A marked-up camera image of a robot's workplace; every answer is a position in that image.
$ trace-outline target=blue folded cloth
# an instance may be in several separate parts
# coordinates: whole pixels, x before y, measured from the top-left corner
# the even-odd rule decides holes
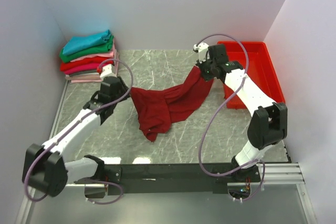
[[[92,34],[87,37],[72,37],[70,41],[63,47],[63,54],[70,55],[89,47],[105,44],[110,37],[110,30],[106,30],[98,34]]]

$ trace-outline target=stack of folded clothes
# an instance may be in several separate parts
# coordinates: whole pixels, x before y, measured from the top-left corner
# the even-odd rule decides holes
[[[72,37],[59,53],[60,70],[71,82],[100,82],[97,67],[108,58],[118,58],[110,30],[87,37]]]

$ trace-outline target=red plastic basket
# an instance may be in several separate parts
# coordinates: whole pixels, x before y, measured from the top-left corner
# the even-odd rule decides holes
[[[285,102],[284,95],[274,71],[271,58],[267,47],[263,42],[241,42],[249,57],[248,76],[260,87],[260,89],[276,102]],[[219,41],[218,44],[224,44],[229,60],[237,60],[245,67],[245,55],[237,42]],[[227,99],[233,93],[232,89],[224,85],[224,98]],[[229,109],[246,109],[246,106],[238,96],[233,97],[227,104]]]

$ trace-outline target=white wall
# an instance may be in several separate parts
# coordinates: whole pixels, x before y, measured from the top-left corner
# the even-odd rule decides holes
[[[265,42],[288,106],[289,152],[319,223],[335,223],[336,0],[286,0]]]
[[[49,137],[64,77],[65,43],[43,0],[0,0],[0,222],[14,223],[23,199],[25,150]]]
[[[46,0],[67,39],[109,27],[119,49],[190,49],[220,31],[261,41],[284,1]]]

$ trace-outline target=marble table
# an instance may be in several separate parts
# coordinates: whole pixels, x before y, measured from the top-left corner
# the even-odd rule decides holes
[[[163,90],[182,83],[197,54],[192,50],[125,50],[120,52],[134,74],[134,86]],[[130,83],[127,69],[119,65],[119,75]],[[55,133],[61,131],[81,110],[99,83],[68,83]],[[122,164],[197,163],[198,146],[207,122],[224,101],[223,85],[215,81],[202,106],[186,121],[174,123],[166,134],[151,143],[139,130],[138,115],[131,99],[119,103],[114,114],[73,152],[73,160],[91,154],[113,158]],[[247,110],[223,108],[214,120],[203,145],[204,162],[230,162],[247,141],[250,115]],[[283,141],[271,148],[266,162],[288,162]]]

